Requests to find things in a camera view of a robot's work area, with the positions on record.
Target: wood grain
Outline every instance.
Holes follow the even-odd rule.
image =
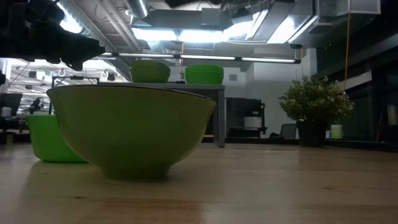
[[[398,155],[202,144],[169,180],[105,179],[90,164],[0,149],[0,223],[398,223]]]

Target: table surface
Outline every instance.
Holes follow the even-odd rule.
[[[157,88],[169,88],[173,90],[225,90],[224,85],[203,85],[203,84],[176,84],[176,83],[118,83],[99,82],[100,85],[126,85],[126,86],[149,86]]]
[[[396,224],[398,154],[201,144],[169,180],[105,179],[90,164],[0,148],[0,223]]]

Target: green leaves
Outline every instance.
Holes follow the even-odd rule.
[[[345,116],[353,109],[345,92],[329,83],[327,77],[311,82],[304,76],[293,80],[289,90],[279,97],[280,106],[294,120],[329,120]]]

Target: bowl base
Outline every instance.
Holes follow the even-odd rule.
[[[147,170],[120,171],[103,170],[104,175],[112,180],[128,182],[147,182],[167,179],[170,167],[154,168]]]

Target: bowl rim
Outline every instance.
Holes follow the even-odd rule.
[[[186,94],[186,95],[191,95],[191,96],[196,96],[199,98],[204,98],[206,100],[211,100],[212,102],[216,103],[217,102],[209,97],[206,96],[202,96],[196,93],[189,93],[186,91],[180,91],[180,90],[170,90],[170,89],[166,89],[166,88],[157,88],[157,87],[152,87],[152,86],[129,86],[129,85],[117,85],[117,84],[100,84],[100,85],[93,85],[93,84],[77,84],[77,85],[64,85],[64,86],[56,86],[54,88],[51,88],[49,90],[46,91],[46,94],[48,94],[49,91],[53,91],[59,88],[73,88],[73,87],[118,87],[118,88],[140,88],[140,89],[147,89],[147,90],[159,90],[159,91],[170,91],[170,92],[174,92],[174,93],[181,93],[181,94]]]

